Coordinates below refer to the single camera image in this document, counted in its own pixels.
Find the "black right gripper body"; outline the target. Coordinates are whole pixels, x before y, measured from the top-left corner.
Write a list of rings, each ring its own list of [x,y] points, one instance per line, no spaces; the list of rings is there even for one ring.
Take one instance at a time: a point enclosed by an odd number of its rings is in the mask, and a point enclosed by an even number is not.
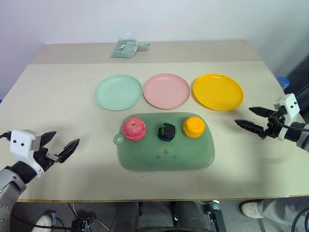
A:
[[[265,139],[266,137],[272,137],[277,138],[282,126],[277,122],[283,123],[284,121],[284,115],[287,113],[287,111],[284,108],[280,108],[277,111],[273,111],[270,109],[263,108],[262,109],[262,115],[263,117],[268,118],[267,123],[267,129],[262,132],[261,138]]]

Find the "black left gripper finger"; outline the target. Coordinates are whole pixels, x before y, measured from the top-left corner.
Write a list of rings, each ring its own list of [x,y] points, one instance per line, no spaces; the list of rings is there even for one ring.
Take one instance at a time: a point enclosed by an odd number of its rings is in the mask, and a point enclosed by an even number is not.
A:
[[[49,143],[52,138],[56,135],[56,131],[49,131],[41,135],[40,147],[45,146]]]
[[[68,157],[70,157],[75,149],[77,148],[78,144],[80,142],[80,139],[76,139],[68,143],[64,148],[63,151],[58,155],[58,162],[64,163]]]

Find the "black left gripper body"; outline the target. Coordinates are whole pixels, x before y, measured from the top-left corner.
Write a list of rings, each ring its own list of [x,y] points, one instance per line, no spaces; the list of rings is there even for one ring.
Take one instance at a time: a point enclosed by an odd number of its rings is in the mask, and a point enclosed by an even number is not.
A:
[[[44,172],[46,172],[50,167],[58,162],[60,157],[56,154],[49,154],[48,149],[45,147],[40,147],[38,151],[34,152],[34,159],[40,165]]]

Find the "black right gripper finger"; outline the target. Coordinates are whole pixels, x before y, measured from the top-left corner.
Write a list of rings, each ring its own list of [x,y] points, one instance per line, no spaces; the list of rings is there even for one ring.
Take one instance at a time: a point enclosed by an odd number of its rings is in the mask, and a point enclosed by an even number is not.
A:
[[[264,136],[264,128],[254,124],[253,122],[242,120],[242,119],[235,119],[235,123],[240,126],[241,128],[250,131],[254,134],[257,134],[260,138],[265,138]]]
[[[266,109],[264,107],[249,107],[249,110],[252,111],[254,114],[269,118],[274,114],[273,110]]]

